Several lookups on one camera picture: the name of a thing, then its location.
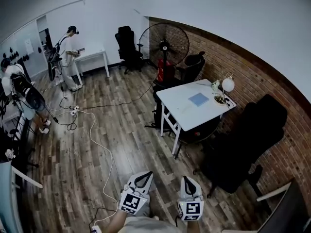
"blue paper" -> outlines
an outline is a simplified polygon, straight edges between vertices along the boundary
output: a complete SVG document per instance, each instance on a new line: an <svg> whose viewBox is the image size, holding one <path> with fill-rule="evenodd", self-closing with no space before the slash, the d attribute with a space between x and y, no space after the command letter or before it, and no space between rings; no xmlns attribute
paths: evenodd
<svg viewBox="0 0 311 233"><path fill-rule="evenodd" d="M209 99L207 97L205 97L201 92L192 96L191 98L189 98L189 100L191 102L193 102L196 106L201 106L202 104L204 104L205 102L207 102Z"/></svg>

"man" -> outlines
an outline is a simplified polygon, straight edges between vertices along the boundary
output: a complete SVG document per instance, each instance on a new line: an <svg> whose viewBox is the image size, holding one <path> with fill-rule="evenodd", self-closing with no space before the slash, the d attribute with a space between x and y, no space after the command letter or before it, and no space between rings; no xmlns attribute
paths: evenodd
<svg viewBox="0 0 311 233"><path fill-rule="evenodd" d="M3 77L1 80L2 87L5 95L12 100L12 95L18 95L13 90L11 75L18 74L22 72L24 74L24 69L20 64L11 65L10 59L3 59L1 62L1 68L3 71ZM34 120L35 124L39 127L42 134L47 134L50 130L47 128L51 121L44 118L43 114L36 112L26 101L24 97L19 97L17 106L20 111L22 111L28 120Z"/></svg>
<svg viewBox="0 0 311 233"><path fill-rule="evenodd" d="M62 77L71 91L77 91L82 88L82 85L77 85L71 76L68 75L68 67L72 65L72 60L74 56L77 56L79 53L72 52L72 46L70 42L70 37L78 34L77 28L75 26L70 26L67 30L65 36L59 41L59 55L62 58L61 67L62 67Z"/></svg>
<svg viewBox="0 0 311 233"><path fill-rule="evenodd" d="M105 233L181 233L174 225L160 221L158 217L150 216L149 203L136 213L128 214L125 211L118 210L113 216ZM198 221L188 221L187 233L200 233Z"/></svg>

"red brick wall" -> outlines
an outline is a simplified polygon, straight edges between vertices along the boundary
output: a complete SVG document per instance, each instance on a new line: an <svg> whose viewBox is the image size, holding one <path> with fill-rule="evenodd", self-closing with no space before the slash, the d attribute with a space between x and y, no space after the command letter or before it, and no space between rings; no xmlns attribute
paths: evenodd
<svg viewBox="0 0 311 233"><path fill-rule="evenodd" d="M150 24L158 22L164 20L150 18ZM284 138L267 150L256 163L263 167L258 187L262 193L267 193L295 177L311 212L311 119L303 106L305 98L301 93L296 96L293 93L296 88L290 87L293 85L280 73L271 75L276 72L273 67L262 64L262 60L252 61L258 57L250 52L211 33L184 24L174 24L187 33L189 54L205 52L206 64L199 75L200 79L221 80L227 72L233 73L235 89L228 95L238 106L224 115L220 131L229 131L246 104L257 102L265 94L272 95L287 109Z"/></svg>

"paper on wall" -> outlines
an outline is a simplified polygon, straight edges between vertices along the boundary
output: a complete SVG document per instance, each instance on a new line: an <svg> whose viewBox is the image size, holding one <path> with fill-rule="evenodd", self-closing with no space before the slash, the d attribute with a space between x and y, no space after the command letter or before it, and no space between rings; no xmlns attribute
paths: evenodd
<svg viewBox="0 0 311 233"><path fill-rule="evenodd" d="M25 40L25 46L26 46L26 51L27 51L28 55L30 55L34 52L34 48L31 44L30 39Z"/></svg>

